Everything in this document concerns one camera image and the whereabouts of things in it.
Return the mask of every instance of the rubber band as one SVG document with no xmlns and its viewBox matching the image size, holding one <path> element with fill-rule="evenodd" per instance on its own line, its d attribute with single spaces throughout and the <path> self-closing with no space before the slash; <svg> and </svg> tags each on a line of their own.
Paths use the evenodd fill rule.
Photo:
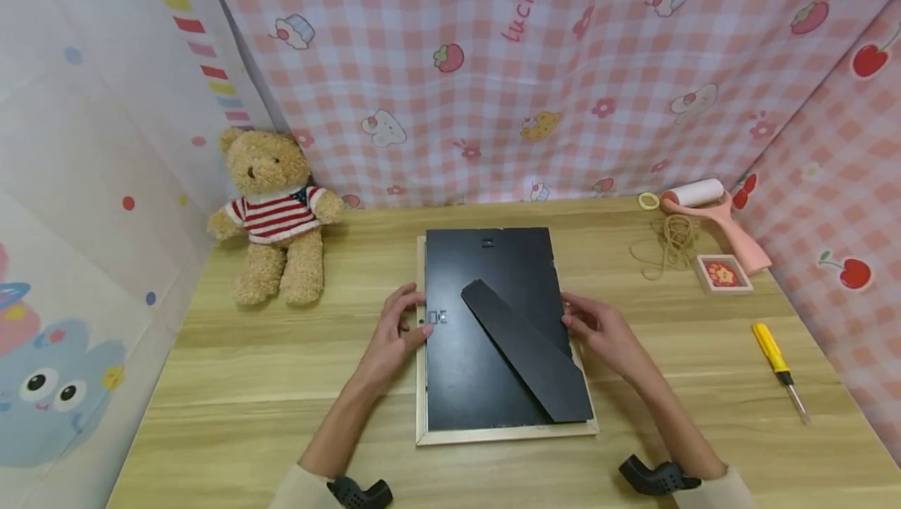
<svg viewBox="0 0 901 509">
<path fill-rule="evenodd" d="M 657 234 L 657 237 L 641 240 L 629 246 L 629 254 L 632 255 L 633 259 L 654 267 L 651 272 L 648 272 L 646 267 L 642 267 L 641 276 L 653 281 L 659 280 L 667 267 L 674 271 L 691 270 L 691 261 L 697 254 L 695 252 L 695 241 L 698 241 L 698 227 L 699 224 L 696 224 L 694 220 L 680 213 L 653 220 L 651 229 Z M 635 254 L 635 245 L 646 242 L 657 242 L 659 244 L 660 250 L 662 250 L 659 260 L 641 259 L 640 256 Z"/>
<path fill-rule="evenodd" d="M 638 207 L 642 210 L 656 210 L 660 207 L 660 199 L 652 192 L 642 192 L 638 196 Z"/>
</svg>

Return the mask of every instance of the colorful stripe border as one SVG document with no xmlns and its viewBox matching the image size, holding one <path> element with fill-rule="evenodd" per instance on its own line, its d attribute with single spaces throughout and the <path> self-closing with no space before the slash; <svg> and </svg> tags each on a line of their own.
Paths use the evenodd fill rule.
<svg viewBox="0 0 901 509">
<path fill-rule="evenodd" d="M 174 26 L 185 33 L 191 53 L 203 58 L 203 63 L 199 63 L 200 70 L 216 104 L 223 110 L 225 119 L 238 128 L 253 128 L 244 102 L 238 96 L 235 85 L 230 82 L 224 65 L 219 63 L 215 41 L 207 34 L 200 18 L 196 17 L 191 0 L 160 1 L 171 11 Z"/>
</svg>

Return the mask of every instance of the blue dot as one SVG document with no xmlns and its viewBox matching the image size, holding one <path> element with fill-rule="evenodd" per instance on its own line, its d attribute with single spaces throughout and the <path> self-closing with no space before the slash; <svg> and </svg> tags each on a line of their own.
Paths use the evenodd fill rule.
<svg viewBox="0 0 901 509">
<path fill-rule="evenodd" d="M 62 57 L 66 58 L 66 61 L 69 61 L 72 65 L 81 65 L 82 61 L 84 61 L 81 49 L 78 49 L 75 46 L 66 47 L 62 51 Z"/>
</svg>

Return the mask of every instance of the pink handle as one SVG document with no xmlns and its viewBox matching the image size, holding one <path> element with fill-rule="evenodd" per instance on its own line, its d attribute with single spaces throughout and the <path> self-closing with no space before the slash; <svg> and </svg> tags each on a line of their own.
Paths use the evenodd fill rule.
<svg viewBox="0 0 901 509">
<path fill-rule="evenodd" d="M 735 220 L 731 217 L 714 217 L 713 220 L 716 220 L 723 229 L 723 233 L 729 238 L 735 256 L 745 272 L 754 274 L 772 266 L 773 261 L 770 260 L 770 256 L 764 252 L 758 242 L 754 241 L 752 236 L 749 236 L 739 224 L 735 223 Z"/>
<path fill-rule="evenodd" d="M 731 194 L 728 192 L 723 194 L 723 199 L 718 206 L 711 208 L 687 208 L 677 205 L 669 199 L 662 199 L 660 202 L 666 211 L 710 218 L 718 223 L 723 229 L 723 233 L 729 238 L 733 252 L 746 273 L 754 274 L 772 266 L 773 261 L 760 247 L 760 244 L 755 242 L 754 238 L 749 236 L 745 230 L 742 230 L 741 226 L 736 224 L 731 217 Z"/>
</svg>

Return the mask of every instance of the lint roller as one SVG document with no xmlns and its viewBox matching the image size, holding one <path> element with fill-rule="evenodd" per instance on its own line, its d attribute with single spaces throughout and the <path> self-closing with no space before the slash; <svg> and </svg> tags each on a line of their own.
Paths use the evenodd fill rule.
<svg viewBox="0 0 901 509">
<path fill-rule="evenodd" d="M 719 201 L 710 208 L 694 208 L 693 206 Z M 731 194 L 723 188 L 723 183 L 715 178 L 706 178 L 683 187 L 671 188 L 660 195 L 660 206 L 671 213 L 683 213 L 696 217 L 710 218 L 723 229 L 741 267 L 748 274 L 763 271 L 773 264 L 763 248 L 754 238 L 747 235 L 739 224 L 731 217 Z"/>
</svg>

